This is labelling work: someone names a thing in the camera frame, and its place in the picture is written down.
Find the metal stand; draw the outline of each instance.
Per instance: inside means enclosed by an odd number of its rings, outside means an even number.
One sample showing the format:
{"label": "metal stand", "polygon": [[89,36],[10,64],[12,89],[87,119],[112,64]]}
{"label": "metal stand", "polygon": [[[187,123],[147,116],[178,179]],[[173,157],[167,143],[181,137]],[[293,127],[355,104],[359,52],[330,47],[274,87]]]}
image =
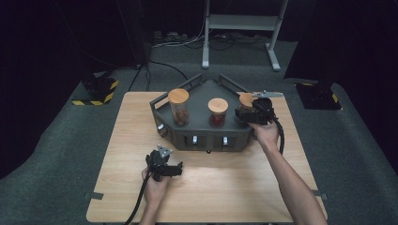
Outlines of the metal stand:
{"label": "metal stand", "polygon": [[287,7],[288,0],[283,0],[279,16],[241,16],[241,15],[218,15],[210,14],[210,0],[206,5],[205,20],[205,44],[203,46],[202,68],[208,68],[208,30],[211,29],[237,29],[237,30],[265,30],[273,31],[271,42],[266,44],[266,49],[274,71],[280,71],[278,59],[276,58],[274,47],[279,30],[282,25],[283,15]]}

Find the black cable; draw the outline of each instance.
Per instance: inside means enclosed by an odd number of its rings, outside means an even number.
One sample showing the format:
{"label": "black cable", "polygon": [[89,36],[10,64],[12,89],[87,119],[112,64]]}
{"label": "black cable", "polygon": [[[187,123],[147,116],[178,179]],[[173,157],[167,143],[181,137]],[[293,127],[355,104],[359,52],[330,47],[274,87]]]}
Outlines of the black cable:
{"label": "black cable", "polygon": [[192,47],[192,46],[189,46],[188,44],[185,44],[184,46],[187,47],[187,48],[189,48],[189,49],[202,49],[202,48],[203,48],[203,42],[196,42],[196,41],[194,41],[193,43],[200,43],[200,46],[198,46],[198,47]]}
{"label": "black cable", "polygon": [[284,149],[284,132],[283,132],[283,127],[281,125],[281,122],[279,122],[278,118],[274,118],[273,122],[276,124],[276,126],[278,127],[279,130],[279,135],[281,136],[281,144],[279,147],[279,152],[281,153],[281,155],[283,154],[283,149]]}
{"label": "black cable", "polygon": [[105,65],[108,65],[108,66],[111,66],[111,67],[114,67],[114,68],[125,68],[125,67],[121,67],[121,66],[119,66],[119,65],[111,64],[111,63],[105,62],[105,61],[103,61],[103,60],[100,60],[100,59],[98,59],[97,57],[95,57],[94,55],[92,55],[92,54],[86,52],[86,51],[82,48],[82,46],[80,45],[80,43],[79,43],[79,41],[77,40],[77,38],[74,36],[74,33],[73,33],[73,31],[72,31],[72,29],[71,29],[69,23],[68,23],[68,20],[67,20],[67,18],[65,17],[65,15],[64,15],[64,13],[63,13],[61,7],[58,5],[58,2],[57,2],[57,1],[54,1],[54,2],[55,2],[55,6],[56,6],[58,12],[61,14],[61,17],[62,17],[62,20],[63,20],[65,26],[68,28],[68,30],[69,30],[69,32],[70,32],[70,35],[72,36],[74,42],[76,43],[76,46],[80,49],[80,51],[81,51],[82,53],[84,53],[85,55],[87,55],[87,56],[90,57],[90,58],[93,58],[94,60],[97,60],[97,61],[101,62],[102,64],[105,64]]}
{"label": "black cable", "polygon": [[135,74],[134,79],[132,79],[132,82],[131,82],[131,84],[130,84],[130,87],[129,87],[129,90],[128,90],[128,91],[131,90],[132,84],[135,82],[135,79],[137,79],[138,74],[141,72],[141,69],[142,69],[142,68],[143,68],[143,66],[140,66],[140,68],[138,69],[138,72]]}
{"label": "black cable", "polygon": [[227,50],[227,49],[230,49],[230,48],[232,48],[232,46],[234,46],[234,44],[235,44],[235,39],[234,39],[234,37],[232,37],[231,35],[229,35],[229,37],[230,37],[230,38],[228,38],[228,39],[225,39],[225,38],[215,38],[215,39],[216,39],[218,42],[220,42],[220,43],[227,43],[227,42],[229,42],[229,41],[232,40],[232,43],[231,43],[229,46],[227,46],[226,48],[217,49],[217,48],[214,48],[213,46],[211,46],[210,44],[208,44],[208,47],[211,48],[212,50],[216,50],[216,51],[225,51],[225,50]]}
{"label": "black cable", "polygon": [[159,64],[159,65],[167,66],[167,67],[169,67],[169,68],[173,68],[173,69],[175,69],[176,71],[178,71],[179,73],[181,73],[182,76],[184,76],[185,80],[188,80],[188,77],[187,77],[181,70],[179,70],[179,69],[176,68],[176,67],[173,67],[173,66],[168,65],[168,64],[163,64],[163,63],[159,63],[159,62],[154,62],[154,61],[152,61],[152,60],[150,60],[150,59],[149,59],[149,62],[151,62],[151,63],[153,63],[153,64]]}
{"label": "black cable", "polygon": [[150,70],[149,70],[149,67],[148,67],[148,65],[145,65],[145,67],[146,67],[146,73],[145,73],[145,77],[146,77],[146,80],[147,80],[147,83],[146,83],[146,91],[149,91],[149,85],[150,85],[150,79],[151,79],[151,77],[152,77],[152,74],[150,73]]}
{"label": "black cable", "polygon": [[135,217],[135,214],[137,213],[138,208],[140,207],[141,200],[143,199],[146,183],[148,182],[149,178],[150,178],[150,174],[147,173],[146,177],[144,179],[143,185],[141,186],[141,190],[140,190],[140,194],[138,195],[137,203],[135,204],[134,210],[132,211],[130,217],[125,222],[125,225],[129,225],[131,223],[132,219]]}
{"label": "black cable", "polygon": [[119,10],[119,15],[120,15],[120,17],[122,18],[122,22],[123,22],[123,25],[124,25],[124,28],[125,28],[125,32],[126,32],[126,35],[127,35],[127,39],[129,40],[129,45],[130,45],[131,53],[134,55],[135,50],[134,50],[134,48],[132,47],[132,41],[133,41],[133,39],[130,37],[130,33],[129,33],[129,30],[128,30],[127,26],[126,26],[125,17],[123,16],[122,9],[121,9],[121,6],[120,6],[120,4],[119,4],[119,1],[116,0],[116,4],[117,4],[117,9]]}
{"label": "black cable", "polygon": [[235,40],[235,37],[233,37],[230,33],[224,33],[223,35],[217,35],[212,38],[217,40],[219,43],[227,43],[230,40]]}

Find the cork lid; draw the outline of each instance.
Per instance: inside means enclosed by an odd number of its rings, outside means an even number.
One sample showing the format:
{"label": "cork lid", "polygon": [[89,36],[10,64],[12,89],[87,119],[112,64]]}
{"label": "cork lid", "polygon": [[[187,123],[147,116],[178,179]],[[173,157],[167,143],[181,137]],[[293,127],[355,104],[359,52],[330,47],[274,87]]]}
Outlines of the cork lid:
{"label": "cork lid", "polygon": [[181,104],[188,100],[190,94],[183,88],[176,88],[169,92],[169,101],[175,104]]}
{"label": "cork lid", "polygon": [[222,98],[213,98],[207,104],[213,113],[225,113],[228,110],[228,102]]}
{"label": "cork lid", "polygon": [[252,93],[242,93],[239,96],[239,101],[242,106],[245,108],[250,109],[253,105],[252,102],[256,99],[257,97],[253,97]]}

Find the shelf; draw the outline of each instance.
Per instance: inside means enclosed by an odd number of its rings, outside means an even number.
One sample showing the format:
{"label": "shelf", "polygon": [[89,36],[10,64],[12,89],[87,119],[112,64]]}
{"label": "shelf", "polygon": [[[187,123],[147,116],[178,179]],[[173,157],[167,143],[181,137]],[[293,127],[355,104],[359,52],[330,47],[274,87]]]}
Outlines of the shelf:
{"label": "shelf", "polygon": [[268,30],[275,29],[277,16],[240,16],[240,15],[209,15],[209,28],[237,30]]}

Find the yellow black striped object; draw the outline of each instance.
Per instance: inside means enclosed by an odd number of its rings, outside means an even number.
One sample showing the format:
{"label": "yellow black striped object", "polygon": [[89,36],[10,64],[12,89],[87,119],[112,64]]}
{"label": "yellow black striped object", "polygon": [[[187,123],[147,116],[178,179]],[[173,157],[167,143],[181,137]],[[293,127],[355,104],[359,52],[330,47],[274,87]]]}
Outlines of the yellow black striped object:
{"label": "yellow black striped object", "polygon": [[[307,82],[302,83],[302,85],[314,86],[313,83],[307,83]],[[331,95],[331,97],[333,98],[334,103],[336,103],[336,104],[339,103],[339,99],[337,98],[336,94],[333,93],[333,94]]]}
{"label": "yellow black striped object", "polygon": [[108,104],[109,101],[114,96],[114,92],[115,92],[117,85],[118,85],[118,81],[114,81],[112,83],[105,99],[73,99],[72,104],[73,105],[96,105],[96,106]]}

